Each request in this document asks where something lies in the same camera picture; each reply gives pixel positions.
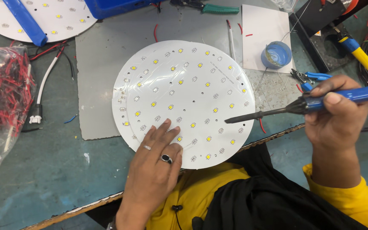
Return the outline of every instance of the blue workbench surface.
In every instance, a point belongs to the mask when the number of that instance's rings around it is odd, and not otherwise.
[[[355,39],[361,40],[366,30],[357,27],[365,26],[368,11],[357,13],[357,16],[364,22],[350,18],[347,26]],[[291,38],[296,68],[315,72],[296,34]],[[0,47],[10,43],[10,39],[0,35]],[[69,43],[65,52],[73,57],[74,39]],[[55,54],[45,55],[33,63],[38,83]],[[332,74],[338,72],[355,76],[355,63]],[[64,57],[58,60],[47,80],[43,105],[44,121],[40,125],[26,124],[25,129],[44,129],[21,134],[0,166],[0,230],[30,226],[124,189],[134,151],[128,148],[122,137],[83,141],[79,117],[63,124],[79,112],[77,78],[72,81],[69,64]],[[299,115],[283,114],[268,116],[262,121],[267,133],[264,134],[256,122],[246,144],[293,128],[304,119]]]

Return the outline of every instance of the white paper sheet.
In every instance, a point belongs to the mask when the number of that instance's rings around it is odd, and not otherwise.
[[[266,67],[262,64],[261,53],[267,44],[282,40],[289,32],[288,13],[243,4],[242,27],[243,68],[264,71]],[[291,47],[289,35],[282,42]],[[290,73],[292,68],[293,59],[278,72]]]

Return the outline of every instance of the white cable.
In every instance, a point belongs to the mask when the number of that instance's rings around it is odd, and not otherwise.
[[[51,72],[52,68],[54,67],[56,61],[58,60],[57,57],[54,58],[51,65],[49,66],[48,70],[45,73],[45,76],[43,76],[42,83],[40,84],[39,93],[38,93],[38,99],[36,101],[37,104],[40,104],[40,99],[42,98],[42,91],[43,87],[45,86],[46,79],[48,78],[49,73]]]

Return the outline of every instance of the silver ring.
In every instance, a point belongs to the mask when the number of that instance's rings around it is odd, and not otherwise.
[[[147,146],[147,145],[143,145],[143,148],[148,149],[148,150],[151,150],[151,147],[150,146]]]
[[[168,163],[168,164],[170,164],[170,165],[171,165],[171,163],[173,162],[173,160],[170,158],[170,156],[169,156],[169,155],[166,155],[166,154],[161,155],[160,159],[161,159],[162,161],[167,162],[167,163]]]

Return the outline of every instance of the gray work mat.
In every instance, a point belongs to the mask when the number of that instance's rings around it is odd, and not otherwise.
[[[241,8],[250,4],[269,9],[278,8],[271,1],[214,0],[212,4]],[[242,37],[238,23],[242,13],[215,15],[201,13],[192,7],[172,6],[162,2],[161,13],[153,6],[106,18],[76,37],[78,67],[79,114],[82,138],[85,140],[119,136],[112,114],[112,92],[116,77],[129,58],[137,51],[158,41],[186,40],[214,46],[230,55],[229,33],[226,19],[234,34],[236,59],[242,66]],[[260,71],[251,70],[259,81]]]

